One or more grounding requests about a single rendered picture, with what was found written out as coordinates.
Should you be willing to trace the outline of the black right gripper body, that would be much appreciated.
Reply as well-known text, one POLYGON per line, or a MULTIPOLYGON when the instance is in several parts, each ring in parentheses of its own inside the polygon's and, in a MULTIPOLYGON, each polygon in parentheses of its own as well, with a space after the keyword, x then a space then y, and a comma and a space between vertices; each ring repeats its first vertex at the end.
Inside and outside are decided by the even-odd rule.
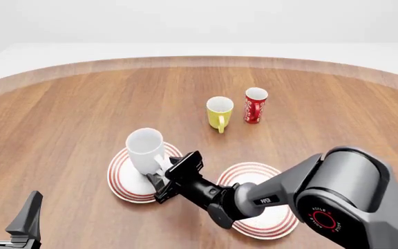
POLYGON ((187 153, 182 160, 172 165, 161 176, 166 184, 163 192, 156 192, 154 199, 162 204, 165 201, 182 194, 187 186, 200 178, 200 170, 203 168, 202 155, 199 151, 187 153))

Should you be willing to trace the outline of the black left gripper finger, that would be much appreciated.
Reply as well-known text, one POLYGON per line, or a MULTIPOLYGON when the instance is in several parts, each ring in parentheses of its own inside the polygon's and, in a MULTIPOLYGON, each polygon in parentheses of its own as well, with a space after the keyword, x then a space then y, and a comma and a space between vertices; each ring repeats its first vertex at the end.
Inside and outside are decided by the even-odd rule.
POLYGON ((6 232, 12 243, 26 243, 30 239, 41 240, 39 217, 43 195, 32 191, 15 219, 8 225, 6 232))

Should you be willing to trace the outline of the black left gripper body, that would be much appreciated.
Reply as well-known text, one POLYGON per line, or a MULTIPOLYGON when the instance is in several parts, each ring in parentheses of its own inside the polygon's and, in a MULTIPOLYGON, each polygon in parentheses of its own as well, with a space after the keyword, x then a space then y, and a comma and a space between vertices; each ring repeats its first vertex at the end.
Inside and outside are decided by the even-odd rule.
POLYGON ((41 242, 27 236, 15 236, 9 241, 0 241, 0 249, 40 249, 41 242))

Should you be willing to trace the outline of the white plate with red rings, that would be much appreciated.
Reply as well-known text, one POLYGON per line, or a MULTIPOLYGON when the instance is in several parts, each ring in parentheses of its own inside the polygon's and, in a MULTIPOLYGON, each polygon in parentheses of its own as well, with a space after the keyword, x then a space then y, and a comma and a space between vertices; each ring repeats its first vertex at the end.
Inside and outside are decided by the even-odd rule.
MULTIPOLYGON (((243 162, 228 167, 222 172, 216 184, 232 186, 233 184, 261 184, 281 172, 263 163, 243 162)), ((250 219, 235 221, 232 228, 246 236, 260 240, 274 240, 287 236, 299 225, 287 205, 267 207, 264 212, 250 219)))
POLYGON ((107 171, 107 182, 111 191, 124 201, 130 203, 155 201, 154 187, 134 168, 127 147, 112 159, 107 171))

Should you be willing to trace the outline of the yellow and white mug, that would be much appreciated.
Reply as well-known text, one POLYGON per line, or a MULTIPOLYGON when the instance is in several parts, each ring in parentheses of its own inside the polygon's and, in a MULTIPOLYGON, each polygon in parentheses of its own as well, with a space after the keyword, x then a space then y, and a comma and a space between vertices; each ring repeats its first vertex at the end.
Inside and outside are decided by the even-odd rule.
POLYGON ((222 96, 212 97, 207 100, 206 108, 209 125, 223 134, 234 109, 233 101, 222 96))

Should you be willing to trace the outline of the red mug with white print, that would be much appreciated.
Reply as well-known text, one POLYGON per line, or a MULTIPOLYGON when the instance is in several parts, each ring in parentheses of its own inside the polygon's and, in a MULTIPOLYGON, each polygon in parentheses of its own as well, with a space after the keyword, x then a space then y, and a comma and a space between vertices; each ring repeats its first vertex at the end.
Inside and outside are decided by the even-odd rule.
POLYGON ((249 124, 258 124, 263 114, 268 92, 265 89, 252 87, 245 91, 244 120, 249 124))

